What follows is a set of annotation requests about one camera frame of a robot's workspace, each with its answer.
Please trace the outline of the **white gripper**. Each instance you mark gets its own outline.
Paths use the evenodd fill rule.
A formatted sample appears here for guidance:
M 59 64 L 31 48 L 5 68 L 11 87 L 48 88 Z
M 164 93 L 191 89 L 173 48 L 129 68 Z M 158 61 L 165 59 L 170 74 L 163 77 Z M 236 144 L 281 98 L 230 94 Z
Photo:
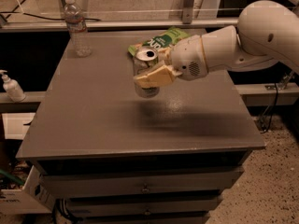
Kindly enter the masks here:
M 207 76 L 207 66 L 200 35 L 180 40 L 170 47 L 156 50 L 158 63 L 145 77 L 134 76 L 135 84 L 142 88 L 163 87 L 172 84 L 177 77 L 195 80 Z

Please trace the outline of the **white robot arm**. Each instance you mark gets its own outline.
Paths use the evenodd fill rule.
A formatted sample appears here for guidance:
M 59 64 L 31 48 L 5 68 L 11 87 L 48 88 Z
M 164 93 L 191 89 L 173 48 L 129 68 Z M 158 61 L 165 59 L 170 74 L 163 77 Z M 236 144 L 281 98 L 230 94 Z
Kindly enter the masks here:
M 191 81 L 218 70 L 262 70 L 278 62 L 299 73 L 299 17 L 262 0 L 244 8 L 236 27 L 179 41 L 166 60 L 135 75 L 134 82 L 144 89 L 156 88 L 176 78 Z

